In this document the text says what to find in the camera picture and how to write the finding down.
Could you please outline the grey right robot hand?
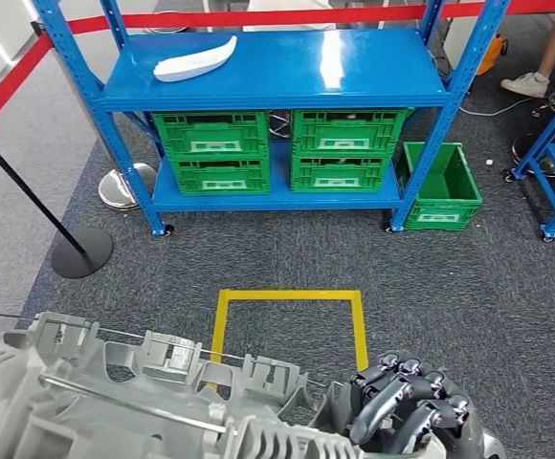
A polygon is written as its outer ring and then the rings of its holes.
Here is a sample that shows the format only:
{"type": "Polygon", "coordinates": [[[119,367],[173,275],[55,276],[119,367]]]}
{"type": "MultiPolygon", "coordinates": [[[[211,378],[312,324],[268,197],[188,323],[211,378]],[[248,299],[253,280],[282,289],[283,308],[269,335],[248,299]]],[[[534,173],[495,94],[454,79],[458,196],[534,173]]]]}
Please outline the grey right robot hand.
{"type": "Polygon", "coordinates": [[[434,435],[448,458],[482,458],[482,419],[465,390],[411,353],[386,353],[351,378],[349,438],[386,454],[422,450],[434,435]]]}

